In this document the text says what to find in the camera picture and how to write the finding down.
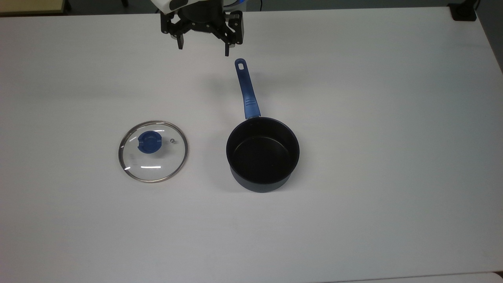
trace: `table surface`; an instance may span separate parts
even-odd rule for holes
[[[64,0],[0,0],[0,15],[62,13]]]
[[[503,76],[448,8],[245,13],[244,45],[185,49],[159,15],[0,19],[0,281],[301,283],[503,269]],[[234,60],[301,156],[271,193],[225,156]],[[172,179],[123,172],[167,120]]]

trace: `floor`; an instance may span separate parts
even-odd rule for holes
[[[150,0],[129,0],[123,7],[121,0],[69,0],[69,15],[148,14],[155,13],[156,6]],[[360,9],[391,7],[445,7],[461,0],[262,0],[263,11]],[[247,11],[258,11],[260,0],[248,0]],[[489,39],[493,52],[503,70],[503,0],[481,0],[477,10],[479,19]]]

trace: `blue lid knob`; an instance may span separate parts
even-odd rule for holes
[[[147,154],[154,153],[162,146],[162,137],[158,132],[146,131],[138,137],[138,149]]]

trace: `glass lid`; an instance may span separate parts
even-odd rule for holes
[[[184,133],[165,121],[148,121],[133,127],[119,146],[119,162],[132,178],[157,183],[171,178],[188,153]]]

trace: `saucepan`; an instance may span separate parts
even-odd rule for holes
[[[261,117],[244,59],[235,67],[246,121],[227,140],[227,160],[236,181],[254,192],[270,192],[286,183],[299,161],[299,142],[282,122]]]

